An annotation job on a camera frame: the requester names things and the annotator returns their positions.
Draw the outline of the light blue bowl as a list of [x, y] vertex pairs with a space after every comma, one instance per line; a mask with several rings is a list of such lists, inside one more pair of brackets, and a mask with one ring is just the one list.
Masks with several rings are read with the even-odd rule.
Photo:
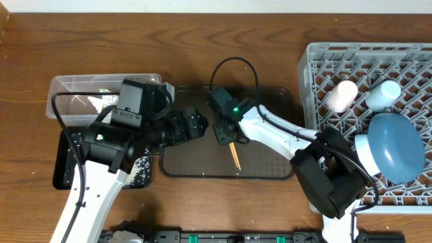
[[378, 173], [381, 173], [378, 168], [369, 145], [368, 136], [366, 134], [356, 135], [354, 138], [355, 149], [361, 162], [362, 166], [365, 168], [365, 171], [370, 176], [375, 176]]

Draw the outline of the white paper napkin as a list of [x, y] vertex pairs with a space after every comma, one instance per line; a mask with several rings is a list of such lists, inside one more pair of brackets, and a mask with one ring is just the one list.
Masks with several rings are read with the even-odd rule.
[[103, 109], [103, 105], [104, 105], [103, 99], [96, 98], [96, 97], [88, 97], [88, 100], [94, 106], [94, 108], [97, 110], [97, 113], [99, 114]]

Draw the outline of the dark blue plate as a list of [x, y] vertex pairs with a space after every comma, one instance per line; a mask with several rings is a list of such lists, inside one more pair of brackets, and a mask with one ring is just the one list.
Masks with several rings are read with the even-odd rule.
[[368, 141], [379, 171], [394, 184], [417, 179], [425, 167], [425, 149], [415, 126], [397, 113], [375, 115]]

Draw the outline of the light blue cup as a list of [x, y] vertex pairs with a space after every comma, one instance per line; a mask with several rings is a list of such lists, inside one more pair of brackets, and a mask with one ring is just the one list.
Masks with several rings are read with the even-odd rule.
[[374, 112], [383, 112], [390, 108], [402, 93], [399, 84], [386, 80], [369, 92], [365, 99], [367, 107]]

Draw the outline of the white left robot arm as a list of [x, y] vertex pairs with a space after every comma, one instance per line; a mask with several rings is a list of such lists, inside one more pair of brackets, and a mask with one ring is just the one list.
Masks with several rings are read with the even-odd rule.
[[168, 87], [131, 78], [122, 81], [117, 103], [106, 106], [73, 140], [51, 97], [53, 112], [76, 165], [65, 208], [52, 242], [97, 242], [108, 212], [137, 159], [203, 137], [208, 120], [197, 108], [172, 108]]

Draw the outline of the foil snack wrapper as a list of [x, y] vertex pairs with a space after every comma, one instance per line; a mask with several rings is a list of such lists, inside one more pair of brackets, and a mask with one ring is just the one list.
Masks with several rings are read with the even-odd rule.
[[109, 105], [116, 105], [118, 102], [119, 96], [118, 95], [104, 95], [101, 97], [101, 102], [100, 102], [100, 109], [99, 109], [99, 113], [106, 108]]

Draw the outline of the pink cup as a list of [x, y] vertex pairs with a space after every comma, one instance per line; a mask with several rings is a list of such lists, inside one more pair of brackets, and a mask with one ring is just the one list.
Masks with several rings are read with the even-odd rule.
[[349, 80], [341, 81], [330, 92], [326, 105], [336, 113], [343, 113], [350, 108], [357, 94], [358, 87], [354, 82]]

